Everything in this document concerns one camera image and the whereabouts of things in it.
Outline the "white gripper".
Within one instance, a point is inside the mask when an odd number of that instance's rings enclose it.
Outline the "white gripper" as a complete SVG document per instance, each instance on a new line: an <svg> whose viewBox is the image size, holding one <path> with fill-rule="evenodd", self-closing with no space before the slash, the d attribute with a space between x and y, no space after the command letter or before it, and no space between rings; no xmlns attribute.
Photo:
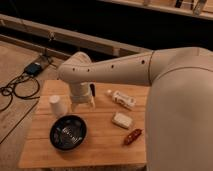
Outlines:
<svg viewBox="0 0 213 171"><path fill-rule="evenodd" d="M93 97L96 96L96 90L94 84L87 82L70 84L69 88L72 112L76 110L79 104L89 104L91 107L95 106Z"/></svg>

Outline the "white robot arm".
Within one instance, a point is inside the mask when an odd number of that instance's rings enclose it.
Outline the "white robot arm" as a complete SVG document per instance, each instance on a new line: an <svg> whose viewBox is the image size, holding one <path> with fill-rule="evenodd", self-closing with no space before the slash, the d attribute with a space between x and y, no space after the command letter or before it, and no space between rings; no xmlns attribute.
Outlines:
<svg viewBox="0 0 213 171"><path fill-rule="evenodd" d="M90 82L148 86L147 171L213 171L212 51L163 49L95 63L77 52L58 74L76 102Z"/></svg>

